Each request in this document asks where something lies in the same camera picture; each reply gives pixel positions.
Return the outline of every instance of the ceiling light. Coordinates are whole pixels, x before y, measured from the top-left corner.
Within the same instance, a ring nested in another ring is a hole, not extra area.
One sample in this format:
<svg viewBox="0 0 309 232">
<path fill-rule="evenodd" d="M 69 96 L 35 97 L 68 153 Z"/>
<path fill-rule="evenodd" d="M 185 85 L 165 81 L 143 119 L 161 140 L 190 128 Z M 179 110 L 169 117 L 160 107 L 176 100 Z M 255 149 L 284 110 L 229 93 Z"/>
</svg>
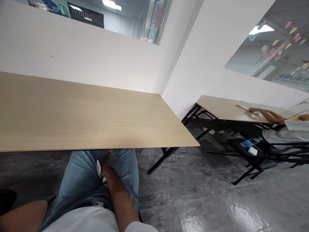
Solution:
<svg viewBox="0 0 309 232">
<path fill-rule="evenodd" d="M 75 10 L 79 10 L 79 11 L 82 11 L 80 8 L 76 7 L 76 6 L 72 6 L 72 5 L 69 5 L 70 7 L 72 7 L 73 9 Z"/>
<path fill-rule="evenodd" d="M 258 30 L 258 26 L 256 26 L 255 28 L 253 28 L 250 34 L 258 34 L 261 32 L 269 32 L 269 31 L 274 31 L 274 29 L 265 24 L 260 30 Z"/>
<path fill-rule="evenodd" d="M 116 5 L 116 3 L 114 3 L 111 0 L 102 0 L 104 6 L 108 6 L 110 8 L 116 9 L 116 10 L 121 10 L 121 6 Z"/>
</svg>

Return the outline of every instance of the glass window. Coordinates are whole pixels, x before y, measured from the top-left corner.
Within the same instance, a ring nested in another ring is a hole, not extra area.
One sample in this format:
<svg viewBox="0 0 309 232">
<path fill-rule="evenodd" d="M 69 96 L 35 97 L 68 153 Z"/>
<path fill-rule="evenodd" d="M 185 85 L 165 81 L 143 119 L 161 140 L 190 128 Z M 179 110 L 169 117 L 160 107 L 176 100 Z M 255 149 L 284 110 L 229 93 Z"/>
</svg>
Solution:
<svg viewBox="0 0 309 232">
<path fill-rule="evenodd" d="M 309 92 L 308 10 L 307 1 L 276 0 L 225 68 Z"/>
<path fill-rule="evenodd" d="M 160 44 L 172 0 L 16 0 L 153 44 Z"/>
</svg>

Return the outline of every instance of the blue jeans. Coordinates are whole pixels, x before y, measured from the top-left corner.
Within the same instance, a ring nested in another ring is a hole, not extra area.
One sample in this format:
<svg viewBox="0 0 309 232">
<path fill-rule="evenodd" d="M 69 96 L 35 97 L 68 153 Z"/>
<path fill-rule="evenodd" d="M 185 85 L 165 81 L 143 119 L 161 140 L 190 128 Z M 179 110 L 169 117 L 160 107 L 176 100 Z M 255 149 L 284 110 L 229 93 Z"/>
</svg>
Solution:
<svg viewBox="0 0 309 232">
<path fill-rule="evenodd" d="M 138 214 L 138 167 L 134 149 L 114 149 L 116 162 L 114 173 L 129 192 Z M 58 204 L 39 232 L 59 219 L 65 213 L 91 205 L 103 205 L 114 211 L 108 185 L 99 179 L 96 161 L 101 159 L 108 150 L 73 151 L 70 161 L 65 169 L 59 190 Z"/>
</svg>

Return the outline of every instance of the water bottle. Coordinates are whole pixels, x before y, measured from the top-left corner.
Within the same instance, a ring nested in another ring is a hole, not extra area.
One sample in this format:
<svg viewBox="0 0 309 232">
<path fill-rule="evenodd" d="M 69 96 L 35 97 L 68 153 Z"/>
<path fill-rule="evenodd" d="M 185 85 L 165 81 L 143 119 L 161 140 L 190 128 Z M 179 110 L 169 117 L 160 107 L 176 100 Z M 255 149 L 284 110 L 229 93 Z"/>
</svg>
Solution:
<svg viewBox="0 0 309 232">
<path fill-rule="evenodd" d="M 253 145 L 258 144 L 260 141 L 262 141 L 262 138 L 256 138 L 256 139 L 249 139 L 246 141 L 243 141 L 240 143 L 243 147 L 252 147 Z"/>
</svg>

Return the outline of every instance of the white shoe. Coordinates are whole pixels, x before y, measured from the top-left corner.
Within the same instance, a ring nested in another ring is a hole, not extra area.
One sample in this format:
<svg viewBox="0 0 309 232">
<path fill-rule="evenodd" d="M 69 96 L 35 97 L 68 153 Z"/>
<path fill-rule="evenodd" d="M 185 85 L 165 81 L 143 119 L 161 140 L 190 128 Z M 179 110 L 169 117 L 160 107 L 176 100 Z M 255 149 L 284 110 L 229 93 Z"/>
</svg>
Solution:
<svg viewBox="0 0 309 232">
<path fill-rule="evenodd" d="M 210 134 L 215 134 L 215 130 L 214 129 L 212 129 L 211 131 L 209 131 L 208 133 L 210 133 Z"/>
</svg>

